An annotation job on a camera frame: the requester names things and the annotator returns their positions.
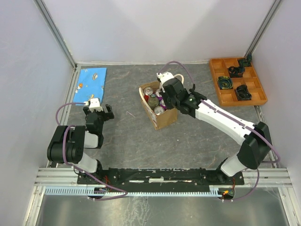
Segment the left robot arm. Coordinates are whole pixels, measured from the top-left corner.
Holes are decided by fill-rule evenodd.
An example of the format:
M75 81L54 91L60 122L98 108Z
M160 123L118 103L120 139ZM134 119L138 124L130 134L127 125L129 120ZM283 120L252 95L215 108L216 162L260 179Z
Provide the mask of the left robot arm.
M103 145L104 122L114 119L112 107L105 105L91 109L83 108L86 124L75 126L67 131L67 126L57 126L47 149L47 158L51 162L71 164L80 171L87 172L88 179L98 184L103 181L104 172L99 160L84 153L85 149L100 149Z

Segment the brown paper bag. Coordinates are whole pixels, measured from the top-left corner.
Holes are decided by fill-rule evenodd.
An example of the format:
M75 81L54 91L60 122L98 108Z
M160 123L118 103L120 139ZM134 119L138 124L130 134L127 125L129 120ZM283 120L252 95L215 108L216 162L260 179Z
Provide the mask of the brown paper bag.
M176 122L177 116L178 116L176 109L166 110L162 114L159 114L159 115L156 115L154 113L154 111L148 105L148 103L144 97L145 96L144 90L148 87L152 88L154 91L156 91L157 89L160 88L159 81L145 83L145 84L139 86L139 88L138 88L142 106L143 106L147 116L149 117L154 129L159 130L159 129L167 127L170 124Z

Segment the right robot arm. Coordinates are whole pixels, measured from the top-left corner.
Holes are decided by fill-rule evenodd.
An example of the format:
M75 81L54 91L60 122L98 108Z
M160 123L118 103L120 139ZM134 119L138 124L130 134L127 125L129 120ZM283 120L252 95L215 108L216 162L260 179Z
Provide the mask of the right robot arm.
M167 109L177 109L200 121L209 123L240 145L237 154L227 158L216 172L216 180L227 184L245 169L256 170L272 149L269 127L263 122L254 124L217 107L194 88L187 90L177 78L161 80L161 95Z

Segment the red soda can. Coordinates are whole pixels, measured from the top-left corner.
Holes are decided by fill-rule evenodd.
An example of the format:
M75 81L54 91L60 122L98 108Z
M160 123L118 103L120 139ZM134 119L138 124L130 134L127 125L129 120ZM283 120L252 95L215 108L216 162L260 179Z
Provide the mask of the red soda can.
M153 89L151 87L146 87L143 89L144 99L147 102L149 97L153 94Z

